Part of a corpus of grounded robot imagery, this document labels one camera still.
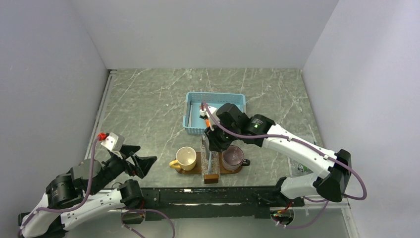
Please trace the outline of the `light blue toothbrush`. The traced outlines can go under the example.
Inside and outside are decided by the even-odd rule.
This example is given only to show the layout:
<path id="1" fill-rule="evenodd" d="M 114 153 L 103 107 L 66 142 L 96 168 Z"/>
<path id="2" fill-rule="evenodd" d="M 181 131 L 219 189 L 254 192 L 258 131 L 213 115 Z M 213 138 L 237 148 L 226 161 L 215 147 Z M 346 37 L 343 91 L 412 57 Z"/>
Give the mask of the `light blue toothbrush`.
<path id="1" fill-rule="evenodd" d="M 212 152 L 208 153 L 208 174 L 212 172 Z"/>

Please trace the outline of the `mauve ceramic cup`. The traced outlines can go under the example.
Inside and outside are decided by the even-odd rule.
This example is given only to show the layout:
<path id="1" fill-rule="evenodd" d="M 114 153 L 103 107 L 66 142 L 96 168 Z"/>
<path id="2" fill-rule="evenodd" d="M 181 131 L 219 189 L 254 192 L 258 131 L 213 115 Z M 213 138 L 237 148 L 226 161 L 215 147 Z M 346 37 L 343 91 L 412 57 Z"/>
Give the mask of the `mauve ceramic cup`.
<path id="1" fill-rule="evenodd" d="M 251 161 L 244 158 L 244 153 L 238 146 L 231 145 L 222 152 L 222 166 L 228 171 L 236 171 L 241 167 L 251 164 Z"/>

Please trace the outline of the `light blue plastic basket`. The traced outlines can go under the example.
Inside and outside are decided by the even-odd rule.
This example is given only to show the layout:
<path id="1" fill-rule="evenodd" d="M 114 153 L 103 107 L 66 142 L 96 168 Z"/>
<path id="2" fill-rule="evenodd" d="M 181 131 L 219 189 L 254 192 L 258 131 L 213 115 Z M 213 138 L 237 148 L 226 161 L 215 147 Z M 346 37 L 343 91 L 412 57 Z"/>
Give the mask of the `light blue plastic basket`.
<path id="1" fill-rule="evenodd" d="M 219 108 L 225 103 L 236 105 L 242 112 L 246 112 L 246 98 L 243 94 L 215 93 L 215 92 L 188 92 L 186 94 L 186 113 L 183 116 L 182 125 L 189 135 L 201 135 L 206 129 L 206 123 L 200 116 L 201 102 L 205 101 L 209 106 Z M 191 127 L 187 126 L 189 104 L 193 102 Z"/>

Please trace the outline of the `yellow ceramic mug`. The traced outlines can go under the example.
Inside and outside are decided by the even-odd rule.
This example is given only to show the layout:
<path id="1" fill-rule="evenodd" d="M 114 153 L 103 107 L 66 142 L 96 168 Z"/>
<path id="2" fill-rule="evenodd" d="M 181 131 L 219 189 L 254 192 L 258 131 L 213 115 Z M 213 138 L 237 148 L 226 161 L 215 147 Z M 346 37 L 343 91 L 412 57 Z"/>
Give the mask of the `yellow ceramic mug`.
<path id="1" fill-rule="evenodd" d="M 196 162 L 196 151 L 191 147 L 182 147 L 177 151 L 175 160 L 169 163 L 169 167 L 172 169 L 190 171 L 195 167 Z"/>

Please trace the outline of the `brown oval wooden tray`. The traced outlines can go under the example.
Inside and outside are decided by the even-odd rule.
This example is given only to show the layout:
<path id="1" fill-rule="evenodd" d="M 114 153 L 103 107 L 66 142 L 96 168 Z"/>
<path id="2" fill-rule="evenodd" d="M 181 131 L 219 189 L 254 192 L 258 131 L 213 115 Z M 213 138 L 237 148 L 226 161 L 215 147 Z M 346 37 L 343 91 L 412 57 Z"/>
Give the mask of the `brown oval wooden tray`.
<path id="1" fill-rule="evenodd" d="M 226 169 L 223 164 L 222 153 L 218 153 L 217 156 L 215 153 L 212 154 L 211 165 L 209 165 L 209 160 L 207 158 L 202 158 L 201 153 L 197 152 L 196 165 L 192 170 L 186 171 L 180 168 L 174 168 L 179 174 L 183 175 L 205 175 L 205 174 L 219 174 L 219 175 L 230 175 L 236 174 L 241 171 L 242 166 L 238 167 L 234 171 Z"/>

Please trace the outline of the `clear holder with brown ends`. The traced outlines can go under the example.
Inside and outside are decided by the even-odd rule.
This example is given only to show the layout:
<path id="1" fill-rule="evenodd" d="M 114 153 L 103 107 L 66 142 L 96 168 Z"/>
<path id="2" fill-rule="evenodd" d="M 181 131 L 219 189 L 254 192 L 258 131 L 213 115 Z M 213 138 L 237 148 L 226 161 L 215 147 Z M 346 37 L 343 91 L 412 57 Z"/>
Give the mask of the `clear holder with brown ends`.
<path id="1" fill-rule="evenodd" d="M 201 174 L 204 184 L 217 184 L 220 178 L 219 157 L 216 152 L 209 150 L 206 136 L 201 136 Z"/>

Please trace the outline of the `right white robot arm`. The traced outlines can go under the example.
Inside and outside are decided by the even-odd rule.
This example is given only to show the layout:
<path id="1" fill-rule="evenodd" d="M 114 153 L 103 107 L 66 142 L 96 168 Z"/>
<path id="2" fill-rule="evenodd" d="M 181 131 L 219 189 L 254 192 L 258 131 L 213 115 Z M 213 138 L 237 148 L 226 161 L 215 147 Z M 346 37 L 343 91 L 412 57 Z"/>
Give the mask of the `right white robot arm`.
<path id="1" fill-rule="evenodd" d="M 206 103 L 200 106 L 200 118 L 207 120 L 205 135 L 210 151 L 224 152 L 235 140 L 273 150 L 306 166 L 311 174 L 296 178 L 280 178 L 273 200 L 284 206 L 292 199 L 319 195 L 331 202 L 340 202 L 351 176 L 351 155 L 346 150 L 327 150 L 295 136 L 280 124 L 260 114 L 247 116 L 236 105 L 220 108 Z"/>

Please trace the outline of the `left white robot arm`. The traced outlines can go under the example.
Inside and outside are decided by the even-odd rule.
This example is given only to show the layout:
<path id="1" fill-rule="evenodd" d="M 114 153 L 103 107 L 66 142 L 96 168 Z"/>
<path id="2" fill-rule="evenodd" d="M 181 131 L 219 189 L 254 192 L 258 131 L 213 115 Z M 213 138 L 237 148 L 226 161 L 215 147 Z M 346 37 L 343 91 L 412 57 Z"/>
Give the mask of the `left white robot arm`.
<path id="1" fill-rule="evenodd" d="M 39 204 L 18 216 L 20 238 L 62 238 L 66 232 L 112 209 L 138 208 L 144 202 L 137 181 L 128 179 L 118 188 L 92 200 L 121 173 L 144 178 L 156 156 L 139 157 L 140 146 L 122 145 L 120 156 L 110 152 L 105 162 L 81 162 L 58 175 L 46 187 Z"/>

